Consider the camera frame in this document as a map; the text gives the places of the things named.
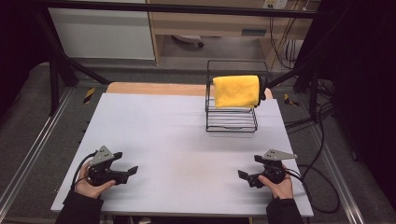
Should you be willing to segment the yellow black floor tape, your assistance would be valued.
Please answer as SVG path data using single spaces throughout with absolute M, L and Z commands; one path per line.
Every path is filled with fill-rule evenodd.
M 88 89 L 88 91 L 87 91 L 87 93 L 86 93 L 86 95 L 84 97 L 83 104 L 88 104 L 89 103 L 89 101 L 91 100 L 94 92 L 95 92 L 95 88 L 89 88 Z
M 292 101 L 287 93 L 284 93 L 284 103 L 287 105 L 300 106 L 298 102 Z

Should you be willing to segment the black curtain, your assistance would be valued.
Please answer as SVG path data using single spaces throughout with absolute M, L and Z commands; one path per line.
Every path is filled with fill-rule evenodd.
M 320 0 L 297 63 L 335 87 L 350 144 L 396 211 L 396 0 Z
M 29 72 L 48 60 L 36 22 L 23 0 L 0 0 L 0 117 Z

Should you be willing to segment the white wall power outlet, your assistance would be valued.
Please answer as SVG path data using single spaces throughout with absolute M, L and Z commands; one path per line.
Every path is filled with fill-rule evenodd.
M 288 0 L 264 0 L 263 8 L 269 9 L 284 9 L 288 3 Z

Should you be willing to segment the white cabinet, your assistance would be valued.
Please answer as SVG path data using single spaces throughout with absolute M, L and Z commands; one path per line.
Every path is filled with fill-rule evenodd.
M 147 12 L 50 8 L 65 53 L 73 58 L 155 58 Z

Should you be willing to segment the chair base with caster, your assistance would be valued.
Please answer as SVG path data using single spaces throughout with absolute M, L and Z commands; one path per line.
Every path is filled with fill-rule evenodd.
M 199 48 L 205 45 L 198 35 L 174 35 L 174 38 L 185 43 L 196 44 Z

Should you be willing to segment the person's left hand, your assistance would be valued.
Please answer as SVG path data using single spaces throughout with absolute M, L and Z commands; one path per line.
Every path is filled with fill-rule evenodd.
M 98 199 L 103 192 L 113 187 L 116 184 L 116 181 L 110 180 L 103 185 L 93 186 L 88 179 L 89 168 L 90 164 L 88 162 L 81 166 L 78 174 L 78 182 L 74 186 L 74 191 L 86 197 Z

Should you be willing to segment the light wooden desk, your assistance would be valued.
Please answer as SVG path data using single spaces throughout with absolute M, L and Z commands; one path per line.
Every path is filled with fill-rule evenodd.
M 149 4 L 201 5 L 209 7 L 263 8 L 264 0 L 146 0 Z M 288 0 L 285 10 L 316 11 L 320 0 Z M 289 40 L 303 40 L 310 19 L 265 18 L 253 16 L 150 12 L 148 14 L 155 60 L 162 56 L 167 35 L 245 36 L 260 41 L 267 64 L 279 64 Z

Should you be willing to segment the black metal frame stand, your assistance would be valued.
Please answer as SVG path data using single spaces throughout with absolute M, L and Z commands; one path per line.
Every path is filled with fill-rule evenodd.
M 74 69 L 91 77 L 101 84 L 108 85 L 110 80 L 99 76 L 87 67 L 73 60 L 64 52 L 61 40 L 51 22 L 50 14 L 43 7 L 32 7 L 30 13 L 35 19 L 40 34 L 43 35 L 45 46 L 49 52 L 49 79 L 50 79 L 50 112 L 52 116 L 60 107 L 59 78 L 67 87 L 75 87 L 78 84 Z
M 337 27 L 348 12 L 354 0 L 320 0 L 318 9 L 312 12 L 311 25 L 304 38 L 297 64 L 285 75 L 267 84 L 269 89 L 277 84 L 297 77 L 293 86 L 295 92 L 309 89 L 308 111 L 311 117 L 317 113 L 319 68 L 336 37 Z

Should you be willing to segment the aluminium floor rail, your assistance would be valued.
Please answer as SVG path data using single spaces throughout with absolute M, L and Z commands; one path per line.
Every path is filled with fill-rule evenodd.
M 327 171 L 331 177 L 331 180 L 339 193 L 341 205 L 346 213 L 346 217 L 350 224 L 365 224 L 364 218 L 361 214 L 361 210 L 357 206 L 352 193 L 344 179 L 341 170 L 337 166 L 335 159 L 333 158 L 330 148 L 325 143 L 324 132 L 319 126 L 312 127 L 312 133 L 321 148 L 321 157 L 327 168 Z
M 46 123 L 31 145 L 16 174 L 13 176 L 5 192 L 0 197 L 0 219 L 4 219 L 7 215 L 7 212 L 21 190 L 25 179 L 35 165 L 37 158 L 39 157 L 43 147 L 46 145 L 53 129 L 58 123 L 60 116 L 63 114 L 73 92 L 74 88 L 65 89 L 60 99 L 59 107 L 55 110 L 53 115 L 47 118 Z

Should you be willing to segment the yellow towel with black trim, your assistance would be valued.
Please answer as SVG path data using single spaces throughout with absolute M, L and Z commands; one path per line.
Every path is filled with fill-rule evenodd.
M 214 77 L 215 107 L 255 108 L 266 99 L 267 79 L 258 75 Z

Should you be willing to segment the black horizontal frame bar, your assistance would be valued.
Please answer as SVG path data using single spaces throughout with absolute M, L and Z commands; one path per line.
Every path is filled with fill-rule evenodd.
M 297 11 L 285 9 L 258 9 L 241 7 L 209 7 L 189 5 L 138 4 L 118 2 L 70 1 L 70 0 L 35 0 L 42 7 L 116 10 L 136 12 L 191 13 L 210 15 L 235 15 L 273 18 L 324 19 L 331 14 L 323 11 Z

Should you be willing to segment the person's right hand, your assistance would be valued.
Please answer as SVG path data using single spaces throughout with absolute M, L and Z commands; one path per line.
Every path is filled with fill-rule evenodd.
M 292 199 L 293 198 L 293 189 L 292 182 L 289 175 L 286 175 L 282 182 L 279 184 L 273 183 L 267 177 L 260 175 L 258 179 L 266 186 L 269 190 L 271 190 L 273 197 L 283 199 Z

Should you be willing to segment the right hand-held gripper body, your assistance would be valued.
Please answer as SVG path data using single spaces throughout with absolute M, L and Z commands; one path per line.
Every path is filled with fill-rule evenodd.
M 264 170 L 259 174 L 248 175 L 247 182 L 251 188 L 255 187 L 259 189 L 263 187 L 263 183 L 258 179 L 260 175 L 267 177 L 275 184 L 279 184 L 286 176 L 286 171 L 283 167 L 282 161 L 298 158 L 296 154 L 275 149 L 269 149 L 266 153 L 260 156 L 265 160 L 265 162 L 262 163 Z

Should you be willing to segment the white table cover sheet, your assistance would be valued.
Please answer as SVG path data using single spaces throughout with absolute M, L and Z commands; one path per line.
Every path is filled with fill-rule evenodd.
M 107 147 L 122 154 L 113 169 L 138 171 L 103 193 L 105 214 L 261 217 L 269 190 L 250 187 L 238 173 L 261 172 L 255 156 L 291 146 L 275 100 L 262 102 L 256 117 L 254 133 L 212 133 L 202 96 L 105 93 L 51 209 L 62 209 L 83 158 Z

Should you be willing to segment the black wire rack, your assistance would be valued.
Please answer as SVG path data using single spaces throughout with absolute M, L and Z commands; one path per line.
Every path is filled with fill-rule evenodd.
M 258 130 L 255 108 L 215 107 L 214 77 L 258 75 L 268 82 L 266 61 L 208 60 L 206 63 L 205 130 L 207 132 L 254 133 Z

